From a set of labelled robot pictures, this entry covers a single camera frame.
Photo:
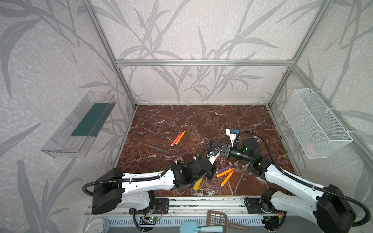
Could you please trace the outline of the orange marker pen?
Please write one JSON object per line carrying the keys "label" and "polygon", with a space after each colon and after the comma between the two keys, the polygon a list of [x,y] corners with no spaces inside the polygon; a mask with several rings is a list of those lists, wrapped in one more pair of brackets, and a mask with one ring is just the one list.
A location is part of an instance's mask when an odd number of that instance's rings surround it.
{"label": "orange marker pen", "polygon": [[181,141],[181,139],[183,138],[184,135],[185,135],[185,131],[183,131],[183,132],[180,134],[178,140],[176,141],[176,145],[178,145],[178,143]]}

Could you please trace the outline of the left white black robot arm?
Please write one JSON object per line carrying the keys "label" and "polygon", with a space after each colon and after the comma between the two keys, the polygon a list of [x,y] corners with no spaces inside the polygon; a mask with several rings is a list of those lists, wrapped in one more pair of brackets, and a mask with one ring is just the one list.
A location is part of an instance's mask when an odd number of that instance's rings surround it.
{"label": "left white black robot arm", "polygon": [[201,178],[211,179],[216,170],[215,162],[216,158],[210,155],[143,174],[123,173],[120,168],[115,168],[85,184],[82,191],[93,198],[93,215],[108,213],[117,206],[141,211],[155,206],[155,190],[191,188]]}

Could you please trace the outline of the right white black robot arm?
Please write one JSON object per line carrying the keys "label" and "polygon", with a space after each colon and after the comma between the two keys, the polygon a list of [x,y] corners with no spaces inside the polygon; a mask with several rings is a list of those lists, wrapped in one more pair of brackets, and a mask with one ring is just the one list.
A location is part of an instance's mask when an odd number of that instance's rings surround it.
{"label": "right white black robot arm", "polygon": [[284,194],[270,189],[261,197],[264,205],[307,219],[324,233],[347,233],[371,219],[371,212],[365,205],[345,196],[338,187],[307,181],[282,169],[273,157],[263,158],[261,145],[253,138],[245,140],[241,148],[223,144],[221,155],[247,162],[253,175],[290,192]]}

